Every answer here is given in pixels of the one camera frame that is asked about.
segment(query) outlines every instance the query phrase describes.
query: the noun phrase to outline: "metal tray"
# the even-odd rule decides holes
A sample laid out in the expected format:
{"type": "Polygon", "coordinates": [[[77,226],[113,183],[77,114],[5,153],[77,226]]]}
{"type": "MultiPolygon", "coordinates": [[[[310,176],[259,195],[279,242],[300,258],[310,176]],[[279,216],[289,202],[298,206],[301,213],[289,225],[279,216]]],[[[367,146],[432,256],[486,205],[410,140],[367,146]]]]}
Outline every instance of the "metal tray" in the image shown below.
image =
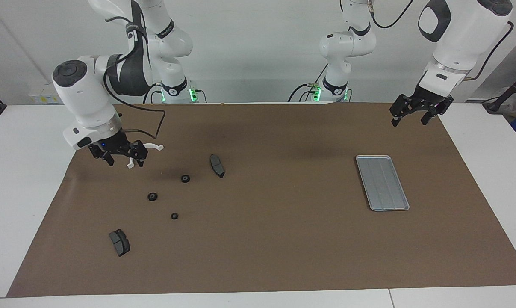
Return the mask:
{"type": "Polygon", "coordinates": [[[359,155],[356,160],[372,210],[387,212],[410,209],[391,157],[359,155]]]}

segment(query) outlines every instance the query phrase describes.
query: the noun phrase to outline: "robotic arm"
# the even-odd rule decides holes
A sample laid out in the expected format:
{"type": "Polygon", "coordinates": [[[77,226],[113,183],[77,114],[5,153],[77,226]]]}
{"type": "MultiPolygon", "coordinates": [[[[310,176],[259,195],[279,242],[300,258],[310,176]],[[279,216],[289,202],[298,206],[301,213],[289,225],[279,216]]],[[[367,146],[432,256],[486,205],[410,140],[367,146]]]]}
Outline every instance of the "robotic arm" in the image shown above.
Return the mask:
{"type": "Polygon", "coordinates": [[[168,97],[178,102],[195,101],[181,65],[174,59],[191,52],[191,40],[174,25],[162,0],[139,0],[142,6],[134,0],[88,2],[107,22],[125,26],[130,52],[83,56],[55,69],[54,86],[76,116],[76,122],[64,131],[64,138],[76,150],[88,146],[95,158],[106,160],[110,166],[114,164],[113,154],[127,156],[143,166],[148,154],[146,146],[140,140],[127,140],[108,94],[146,94],[153,84],[154,64],[168,97]]]}
{"type": "Polygon", "coordinates": [[[510,18],[510,0],[430,0],[419,18],[422,35],[437,43],[414,94],[392,105],[392,124],[415,111],[426,111],[422,124],[443,115],[453,102],[451,91],[478,58],[498,39],[510,18]]]}
{"type": "Polygon", "coordinates": [[[167,103],[197,103],[197,94],[176,58],[191,54],[193,42],[168,15],[164,0],[137,0],[147,21],[150,61],[162,80],[167,103]]]}
{"type": "Polygon", "coordinates": [[[376,45],[368,1],[343,0],[343,7],[343,18],[349,30],[328,34],[320,42],[321,54],[328,61],[326,76],[319,85],[320,101],[341,101],[351,74],[351,64],[346,59],[370,54],[376,45]]]}

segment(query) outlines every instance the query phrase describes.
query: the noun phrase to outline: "white table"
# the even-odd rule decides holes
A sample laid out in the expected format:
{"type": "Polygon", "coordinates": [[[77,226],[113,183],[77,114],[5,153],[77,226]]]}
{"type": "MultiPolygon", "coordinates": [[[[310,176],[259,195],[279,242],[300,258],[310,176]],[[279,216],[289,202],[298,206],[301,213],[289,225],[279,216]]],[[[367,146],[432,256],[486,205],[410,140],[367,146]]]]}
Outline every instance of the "white table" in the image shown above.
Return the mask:
{"type": "MultiPolygon", "coordinates": [[[[73,120],[64,106],[0,117],[0,307],[516,308],[516,286],[3,299],[74,154],[61,134],[73,120]]],[[[454,104],[441,120],[516,248],[516,133],[481,105],[454,104]]]]}

